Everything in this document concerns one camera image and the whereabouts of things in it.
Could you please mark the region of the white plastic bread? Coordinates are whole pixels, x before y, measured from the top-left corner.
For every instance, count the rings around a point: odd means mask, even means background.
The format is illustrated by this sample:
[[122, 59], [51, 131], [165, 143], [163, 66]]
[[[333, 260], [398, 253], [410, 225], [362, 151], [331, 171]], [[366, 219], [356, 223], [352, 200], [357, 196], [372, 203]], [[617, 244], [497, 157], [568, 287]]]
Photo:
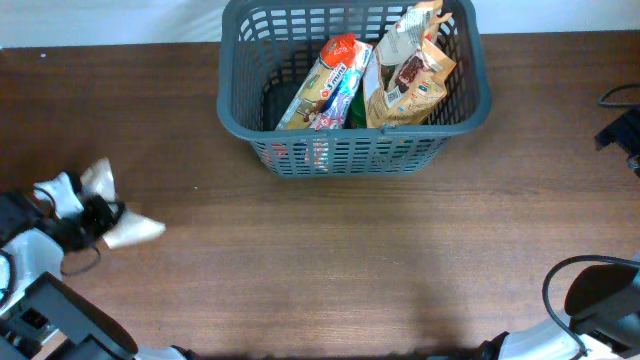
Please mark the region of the white plastic bread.
[[98, 234], [110, 249], [151, 241], [166, 231], [164, 223], [135, 213], [119, 199], [108, 158], [91, 165], [80, 180], [83, 206], [97, 215]]

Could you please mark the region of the orange snack bag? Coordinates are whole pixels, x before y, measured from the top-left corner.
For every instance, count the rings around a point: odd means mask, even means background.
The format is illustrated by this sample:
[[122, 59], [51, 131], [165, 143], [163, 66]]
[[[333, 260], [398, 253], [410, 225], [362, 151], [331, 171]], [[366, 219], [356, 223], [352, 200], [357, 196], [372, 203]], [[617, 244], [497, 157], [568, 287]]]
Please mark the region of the orange snack bag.
[[417, 3], [375, 46], [363, 76], [369, 128], [420, 125], [447, 95], [456, 62], [436, 45], [440, 25], [451, 18], [442, 7], [442, 0]]

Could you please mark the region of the colourful tissue multipack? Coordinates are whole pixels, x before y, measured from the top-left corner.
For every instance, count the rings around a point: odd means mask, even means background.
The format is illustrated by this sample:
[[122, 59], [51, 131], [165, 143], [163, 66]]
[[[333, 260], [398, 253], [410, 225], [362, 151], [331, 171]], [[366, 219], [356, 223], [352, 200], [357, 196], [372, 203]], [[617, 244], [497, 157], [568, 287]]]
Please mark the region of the colourful tissue multipack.
[[328, 85], [333, 80], [339, 81], [327, 99], [316, 100], [315, 109], [307, 117], [309, 129], [337, 130], [344, 127], [372, 51], [371, 45], [354, 40], [350, 34], [335, 37], [323, 47], [304, 89], [321, 94], [329, 91]]

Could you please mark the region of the orange noodle packet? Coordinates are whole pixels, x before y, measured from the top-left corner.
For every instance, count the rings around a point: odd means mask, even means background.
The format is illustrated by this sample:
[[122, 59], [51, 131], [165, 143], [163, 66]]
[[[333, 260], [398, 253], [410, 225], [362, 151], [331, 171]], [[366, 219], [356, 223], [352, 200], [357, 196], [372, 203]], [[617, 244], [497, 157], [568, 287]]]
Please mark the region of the orange noodle packet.
[[275, 129], [343, 128], [371, 53], [354, 34], [329, 40]]

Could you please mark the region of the green lid jar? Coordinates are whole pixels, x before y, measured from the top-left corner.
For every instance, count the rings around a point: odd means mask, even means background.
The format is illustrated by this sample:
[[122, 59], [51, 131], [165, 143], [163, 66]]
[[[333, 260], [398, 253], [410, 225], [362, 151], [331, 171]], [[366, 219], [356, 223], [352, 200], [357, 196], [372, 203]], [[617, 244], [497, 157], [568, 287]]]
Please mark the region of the green lid jar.
[[361, 91], [358, 91], [351, 101], [348, 120], [352, 129], [367, 127], [364, 95]]

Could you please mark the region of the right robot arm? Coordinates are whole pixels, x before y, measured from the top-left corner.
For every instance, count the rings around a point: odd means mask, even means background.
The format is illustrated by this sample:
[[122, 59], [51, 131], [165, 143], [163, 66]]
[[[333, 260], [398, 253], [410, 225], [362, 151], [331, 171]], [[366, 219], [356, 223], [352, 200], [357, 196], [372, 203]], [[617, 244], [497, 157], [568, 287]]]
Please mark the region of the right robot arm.
[[[560, 270], [589, 262], [551, 306], [551, 280]], [[527, 330], [504, 332], [466, 357], [487, 360], [628, 359], [639, 354], [639, 258], [579, 255], [552, 267], [543, 280], [549, 318]]]

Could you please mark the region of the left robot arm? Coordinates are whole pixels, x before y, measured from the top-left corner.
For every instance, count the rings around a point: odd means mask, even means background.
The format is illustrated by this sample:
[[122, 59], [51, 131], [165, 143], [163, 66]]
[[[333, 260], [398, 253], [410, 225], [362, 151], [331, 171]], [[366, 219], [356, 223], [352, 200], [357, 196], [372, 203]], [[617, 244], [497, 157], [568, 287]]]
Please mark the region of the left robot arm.
[[32, 359], [55, 335], [52, 359], [195, 359], [178, 346], [140, 347], [113, 318], [67, 286], [66, 254], [112, 230], [149, 221], [118, 200], [113, 177], [63, 172], [1, 195], [1, 356]]

